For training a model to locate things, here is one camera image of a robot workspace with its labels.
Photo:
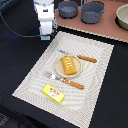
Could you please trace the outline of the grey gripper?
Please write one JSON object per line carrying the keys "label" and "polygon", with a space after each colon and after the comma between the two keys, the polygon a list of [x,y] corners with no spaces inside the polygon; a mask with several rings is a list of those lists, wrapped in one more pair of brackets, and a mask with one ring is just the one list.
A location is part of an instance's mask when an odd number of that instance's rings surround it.
{"label": "grey gripper", "polygon": [[53,32],[52,22],[51,21],[41,22],[39,31],[42,40],[49,40]]}

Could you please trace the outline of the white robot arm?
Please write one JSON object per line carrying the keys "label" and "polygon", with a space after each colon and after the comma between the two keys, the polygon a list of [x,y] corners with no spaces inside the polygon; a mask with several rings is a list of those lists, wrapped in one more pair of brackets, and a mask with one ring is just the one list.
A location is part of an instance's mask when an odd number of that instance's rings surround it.
{"label": "white robot arm", "polygon": [[33,5],[40,22],[40,37],[42,40],[49,40],[51,34],[57,29],[54,0],[33,0]]}

